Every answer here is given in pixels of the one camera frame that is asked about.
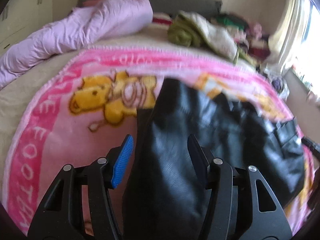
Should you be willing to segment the green and cream fleece garment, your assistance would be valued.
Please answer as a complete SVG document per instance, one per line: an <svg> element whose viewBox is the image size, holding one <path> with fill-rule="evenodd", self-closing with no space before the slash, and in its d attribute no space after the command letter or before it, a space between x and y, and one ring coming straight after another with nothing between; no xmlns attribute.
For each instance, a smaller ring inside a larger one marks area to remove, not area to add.
<svg viewBox="0 0 320 240"><path fill-rule="evenodd" d="M180 11L167 34L173 44L195 48L207 46L214 54L234 64L241 58L256 65L255 59L236 44L226 28L211 24L196 12Z"/></svg>

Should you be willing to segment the lilac quilted duvet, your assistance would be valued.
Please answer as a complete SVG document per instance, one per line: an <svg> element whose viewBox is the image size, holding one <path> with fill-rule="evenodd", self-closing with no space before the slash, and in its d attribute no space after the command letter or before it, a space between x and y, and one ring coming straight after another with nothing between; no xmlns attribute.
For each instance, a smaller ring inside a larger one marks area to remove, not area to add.
<svg viewBox="0 0 320 240"><path fill-rule="evenodd" d="M99 0L91 7L74 8L64 19L48 23L1 56L1 88L53 55L137 33L152 19L149 0Z"/></svg>

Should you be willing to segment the beige bed sheet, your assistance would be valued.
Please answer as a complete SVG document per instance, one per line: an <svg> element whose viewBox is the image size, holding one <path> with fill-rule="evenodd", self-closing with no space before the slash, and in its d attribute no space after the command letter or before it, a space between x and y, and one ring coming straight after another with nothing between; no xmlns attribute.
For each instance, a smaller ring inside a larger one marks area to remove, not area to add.
<svg viewBox="0 0 320 240"><path fill-rule="evenodd" d="M153 24L139 33L101 40L96 46L151 47L180 51L178 46L167 41L167 30ZM54 56L36 65L1 90L1 130L12 133L35 93L54 77L80 51Z"/></svg>

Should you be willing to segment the red striped pillow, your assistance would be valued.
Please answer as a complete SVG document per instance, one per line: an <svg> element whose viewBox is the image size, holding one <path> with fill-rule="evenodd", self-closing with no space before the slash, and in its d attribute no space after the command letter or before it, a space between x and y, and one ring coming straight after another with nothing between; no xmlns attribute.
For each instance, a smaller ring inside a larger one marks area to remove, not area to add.
<svg viewBox="0 0 320 240"><path fill-rule="evenodd" d="M152 22L154 24L171 25L172 18L166 14L154 14Z"/></svg>

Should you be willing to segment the pile of folded clothes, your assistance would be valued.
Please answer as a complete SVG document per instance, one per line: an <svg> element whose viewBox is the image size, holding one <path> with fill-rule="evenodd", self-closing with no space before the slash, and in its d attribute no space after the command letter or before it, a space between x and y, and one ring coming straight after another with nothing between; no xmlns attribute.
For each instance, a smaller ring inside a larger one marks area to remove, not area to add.
<svg viewBox="0 0 320 240"><path fill-rule="evenodd" d="M244 18L229 13L220 13L210 19L215 25L225 27L233 40L250 56L264 61L270 55L269 34L258 22L247 22Z"/></svg>

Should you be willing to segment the clothes on window sill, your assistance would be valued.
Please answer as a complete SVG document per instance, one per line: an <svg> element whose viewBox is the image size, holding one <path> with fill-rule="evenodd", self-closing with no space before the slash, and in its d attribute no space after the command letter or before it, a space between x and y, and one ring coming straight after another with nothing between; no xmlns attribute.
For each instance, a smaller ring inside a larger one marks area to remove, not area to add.
<svg viewBox="0 0 320 240"><path fill-rule="evenodd" d="M298 64L294 64L291 69L307 92L306 100L319 107L319 70Z"/></svg>

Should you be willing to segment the pink cartoon bear blanket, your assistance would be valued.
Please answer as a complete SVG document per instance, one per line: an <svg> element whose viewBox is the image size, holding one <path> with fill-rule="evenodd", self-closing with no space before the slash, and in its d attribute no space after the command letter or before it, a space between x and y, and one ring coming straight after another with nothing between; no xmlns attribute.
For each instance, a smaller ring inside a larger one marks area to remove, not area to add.
<svg viewBox="0 0 320 240"><path fill-rule="evenodd" d="M112 209L124 238L123 199L135 162L138 112L152 110L165 79L178 80L214 99L247 102L272 122L295 119L264 77L230 63L188 53L158 49L95 47L81 52L43 85L29 102L9 144L1 207L12 228L2 238L28 239L35 212L56 175L66 164L90 165L122 144L134 147L124 178L109 190ZM284 207L292 238L308 227L313 213L310 196L313 156L304 151L304 185ZM93 235L87 186L82 186L86 233Z"/></svg>

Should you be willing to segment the black leather jacket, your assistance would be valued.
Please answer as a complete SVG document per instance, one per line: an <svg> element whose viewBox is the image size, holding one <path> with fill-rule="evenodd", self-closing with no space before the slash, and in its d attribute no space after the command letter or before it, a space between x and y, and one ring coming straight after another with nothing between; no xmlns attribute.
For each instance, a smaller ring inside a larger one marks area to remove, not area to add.
<svg viewBox="0 0 320 240"><path fill-rule="evenodd" d="M284 207L304 185L295 119L165 79L138 112L123 199L125 239L290 239Z"/></svg>

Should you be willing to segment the cream window curtain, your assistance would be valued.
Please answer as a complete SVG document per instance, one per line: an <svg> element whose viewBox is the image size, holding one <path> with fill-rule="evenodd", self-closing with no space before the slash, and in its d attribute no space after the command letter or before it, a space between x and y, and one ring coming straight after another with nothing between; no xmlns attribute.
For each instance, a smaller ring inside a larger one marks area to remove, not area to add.
<svg viewBox="0 0 320 240"><path fill-rule="evenodd" d="M282 74L291 68L310 15L310 0L286 0L284 12L276 31L268 39L269 57L266 68Z"/></svg>

